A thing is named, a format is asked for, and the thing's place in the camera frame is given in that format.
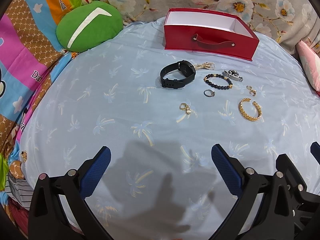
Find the gold chain cuff bangle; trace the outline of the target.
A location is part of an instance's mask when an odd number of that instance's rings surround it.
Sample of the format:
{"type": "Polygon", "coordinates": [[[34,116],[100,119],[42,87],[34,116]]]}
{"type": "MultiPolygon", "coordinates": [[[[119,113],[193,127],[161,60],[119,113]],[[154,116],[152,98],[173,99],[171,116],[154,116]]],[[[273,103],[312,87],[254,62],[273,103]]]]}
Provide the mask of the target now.
{"type": "Polygon", "coordinates": [[[251,98],[243,98],[238,104],[238,109],[241,116],[251,122],[258,121],[263,114],[261,106],[251,98]]]}

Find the black smart watch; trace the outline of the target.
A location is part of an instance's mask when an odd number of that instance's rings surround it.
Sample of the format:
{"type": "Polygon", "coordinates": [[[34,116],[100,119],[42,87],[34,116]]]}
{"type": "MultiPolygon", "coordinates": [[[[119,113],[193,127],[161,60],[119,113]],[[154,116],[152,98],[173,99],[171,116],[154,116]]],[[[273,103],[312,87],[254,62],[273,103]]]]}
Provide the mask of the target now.
{"type": "Polygon", "coordinates": [[[195,75],[195,67],[182,60],[165,66],[159,76],[163,88],[180,89],[193,82],[195,75]]]}

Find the red open jewelry box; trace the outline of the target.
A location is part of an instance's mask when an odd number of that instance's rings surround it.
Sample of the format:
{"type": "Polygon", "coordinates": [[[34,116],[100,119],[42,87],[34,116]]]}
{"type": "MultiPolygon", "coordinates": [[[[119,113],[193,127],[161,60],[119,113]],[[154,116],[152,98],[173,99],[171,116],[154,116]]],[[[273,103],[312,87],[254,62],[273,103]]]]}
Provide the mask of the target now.
{"type": "Polygon", "coordinates": [[[200,51],[252,61],[259,38],[238,16],[197,8],[171,8],[164,21],[165,49],[200,51]]]}

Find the small gold brooch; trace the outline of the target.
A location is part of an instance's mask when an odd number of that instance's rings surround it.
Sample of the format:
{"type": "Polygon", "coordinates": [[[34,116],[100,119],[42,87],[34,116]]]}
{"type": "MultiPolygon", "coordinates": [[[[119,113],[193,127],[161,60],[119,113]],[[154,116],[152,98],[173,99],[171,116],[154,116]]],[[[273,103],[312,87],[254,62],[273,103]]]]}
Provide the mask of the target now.
{"type": "Polygon", "coordinates": [[[22,151],[21,156],[22,156],[23,161],[26,162],[27,161],[27,152],[22,151]]]}

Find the striped grey cloth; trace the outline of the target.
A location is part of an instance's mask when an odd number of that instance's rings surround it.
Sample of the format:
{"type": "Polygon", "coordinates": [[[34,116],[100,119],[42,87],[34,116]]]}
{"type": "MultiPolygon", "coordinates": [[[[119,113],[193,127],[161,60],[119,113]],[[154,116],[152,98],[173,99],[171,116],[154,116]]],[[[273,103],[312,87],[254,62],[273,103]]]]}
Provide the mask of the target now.
{"type": "Polygon", "coordinates": [[[25,179],[16,179],[11,173],[8,173],[5,192],[24,209],[30,210],[34,190],[25,179]]]}

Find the gold pearl drop earring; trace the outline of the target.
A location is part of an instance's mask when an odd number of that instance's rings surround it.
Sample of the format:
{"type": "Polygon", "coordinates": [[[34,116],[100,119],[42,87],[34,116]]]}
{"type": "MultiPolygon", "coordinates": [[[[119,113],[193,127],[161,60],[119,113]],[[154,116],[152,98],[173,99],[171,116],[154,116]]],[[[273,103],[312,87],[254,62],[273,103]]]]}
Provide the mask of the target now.
{"type": "Polygon", "coordinates": [[[190,115],[192,113],[190,106],[185,102],[180,104],[179,109],[185,111],[186,115],[190,115]]]}

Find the gold hoop earrings pair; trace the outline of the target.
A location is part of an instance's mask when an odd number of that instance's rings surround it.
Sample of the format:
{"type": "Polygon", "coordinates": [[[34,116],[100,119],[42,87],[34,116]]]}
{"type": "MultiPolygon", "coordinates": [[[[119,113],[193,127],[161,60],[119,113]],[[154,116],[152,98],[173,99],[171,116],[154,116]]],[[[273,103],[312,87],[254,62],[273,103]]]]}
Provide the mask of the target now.
{"type": "Polygon", "coordinates": [[[246,88],[249,90],[249,94],[251,96],[256,96],[257,91],[255,89],[253,89],[252,86],[247,85],[246,88]]]}

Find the pink pillow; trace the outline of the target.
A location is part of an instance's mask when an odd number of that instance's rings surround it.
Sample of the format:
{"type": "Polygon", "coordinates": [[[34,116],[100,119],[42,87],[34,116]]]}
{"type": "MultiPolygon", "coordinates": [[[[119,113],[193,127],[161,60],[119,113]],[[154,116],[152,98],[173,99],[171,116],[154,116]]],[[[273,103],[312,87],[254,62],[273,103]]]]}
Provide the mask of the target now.
{"type": "Polygon", "coordinates": [[[319,94],[319,56],[303,41],[296,44],[296,50],[310,85],[319,94]]]}

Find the grey floral blanket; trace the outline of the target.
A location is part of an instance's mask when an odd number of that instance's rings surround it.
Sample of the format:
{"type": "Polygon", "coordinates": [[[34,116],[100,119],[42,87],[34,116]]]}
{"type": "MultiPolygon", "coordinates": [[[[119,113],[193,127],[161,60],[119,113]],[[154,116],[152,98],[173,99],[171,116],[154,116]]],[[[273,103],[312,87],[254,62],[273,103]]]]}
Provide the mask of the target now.
{"type": "Polygon", "coordinates": [[[319,53],[319,16],[309,0],[100,0],[119,10],[125,25],[151,22],[170,8],[200,8],[233,14],[290,54],[304,41],[319,53]]]}

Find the colourful cartoon bedsheet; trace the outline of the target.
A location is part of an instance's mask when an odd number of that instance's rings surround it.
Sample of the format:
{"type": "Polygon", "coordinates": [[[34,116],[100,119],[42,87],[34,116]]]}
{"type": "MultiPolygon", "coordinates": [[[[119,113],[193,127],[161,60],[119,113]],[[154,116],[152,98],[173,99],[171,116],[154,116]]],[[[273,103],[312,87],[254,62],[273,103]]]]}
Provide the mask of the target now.
{"type": "Polygon", "coordinates": [[[27,212],[5,192],[8,173],[24,179],[24,126],[75,53],[56,37],[61,18],[94,0],[1,0],[1,239],[27,239],[27,212]]]}

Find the green round plush cushion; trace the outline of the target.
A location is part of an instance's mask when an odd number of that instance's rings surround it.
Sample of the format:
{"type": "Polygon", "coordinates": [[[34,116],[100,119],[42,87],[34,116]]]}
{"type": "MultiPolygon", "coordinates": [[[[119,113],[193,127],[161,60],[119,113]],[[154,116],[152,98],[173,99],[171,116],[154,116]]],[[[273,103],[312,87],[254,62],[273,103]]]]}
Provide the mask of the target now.
{"type": "Polygon", "coordinates": [[[120,12],[94,1],[67,13],[57,25],[56,36],[63,48],[81,53],[113,39],[123,29],[120,12]]]}

